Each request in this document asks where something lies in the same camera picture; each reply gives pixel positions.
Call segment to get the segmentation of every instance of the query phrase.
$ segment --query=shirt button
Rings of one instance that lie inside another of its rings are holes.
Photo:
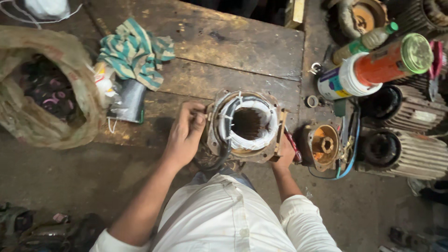
[[[241,237],[249,236],[249,229],[247,229],[247,228],[241,229],[240,230],[240,235],[241,235]]]

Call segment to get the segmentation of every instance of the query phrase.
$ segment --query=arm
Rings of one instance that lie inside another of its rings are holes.
[[[152,231],[174,176],[194,157],[205,127],[205,106],[183,103],[155,172],[121,217],[108,230],[116,239],[144,245]]]
[[[295,152],[286,137],[282,138],[281,154],[272,170],[282,201],[281,224],[289,239],[300,252],[341,252],[323,225],[319,208],[302,194],[291,176],[289,165]]]
[[[283,155],[277,162],[272,163],[272,171],[277,181],[281,202],[294,195],[303,195],[291,176],[289,165],[294,159],[294,149],[288,139],[283,136],[281,141],[281,154]]]

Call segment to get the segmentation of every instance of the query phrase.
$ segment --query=hand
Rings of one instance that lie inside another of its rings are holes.
[[[161,164],[176,173],[190,163],[198,151],[199,140],[204,131],[205,106],[198,102],[184,102],[174,121]]]
[[[296,152],[293,146],[288,141],[285,135],[282,136],[280,142],[280,154],[283,155],[277,162],[272,162],[273,169],[288,169],[289,165],[293,162]]]

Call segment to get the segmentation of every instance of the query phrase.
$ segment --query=wooden workbench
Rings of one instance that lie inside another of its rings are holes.
[[[75,10],[77,4],[71,4]],[[154,35],[171,36],[176,54],[176,59],[164,64],[160,71],[164,82],[159,91],[146,94],[144,123],[118,122],[115,134],[104,124],[97,142],[163,147],[182,102],[199,100],[209,104],[223,88],[275,96],[280,106],[291,111],[287,121],[291,130],[306,123],[335,119],[331,107],[308,109],[301,99],[318,94],[314,76],[306,70],[312,63],[323,60],[329,41],[328,33],[320,32],[327,27],[319,1],[306,3],[304,27],[313,30],[306,39],[302,31],[178,0],[96,0],[92,4],[93,15],[101,18],[110,31],[128,17],[134,17]],[[24,25],[4,16],[0,22]],[[86,44],[101,39],[83,8],[67,20],[42,26],[71,33]]]

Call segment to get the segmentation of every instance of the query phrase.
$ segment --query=blue wire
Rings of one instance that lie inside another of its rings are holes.
[[[354,147],[353,147],[353,155],[352,155],[352,159],[350,160],[349,165],[345,168],[345,171],[342,173],[342,175],[340,174],[340,166],[337,168],[336,171],[336,176],[334,178],[326,178],[326,177],[320,177],[317,175],[314,175],[311,172],[311,167],[308,167],[308,171],[310,172],[311,175],[313,175],[316,178],[321,178],[321,179],[328,179],[328,180],[338,180],[340,178],[343,178],[345,175],[347,175],[349,173],[349,171],[352,169],[353,164],[355,163],[355,158],[356,158],[356,154],[357,154],[357,150],[358,150],[358,138],[359,138],[359,129],[361,128],[361,112],[358,112],[358,118],[356,120],[357,122],[357,126],[356,126],[356,137],[355,137],[355,143],[354,143]]]
[[[343,178],[345,175],[347,175],[349,173],[349,171],[352,169],[353,164],[355,163],[355,158],[356,158],[356,153],[358,152],[358,137],[359,137],[359,128],[361,125],[361,119],[358,116],[357,119],[357,127],[356,127],[356,137],[355,137],[355,146],[353,147],[353,155],[352,155],[352,160],[350,160],[349,165],[347,166],[347,168],[345,168],[345,171],[341,174],[341,176],[337,176],[335,178],[331,178],[330,180],[338,180],[340,178]]]

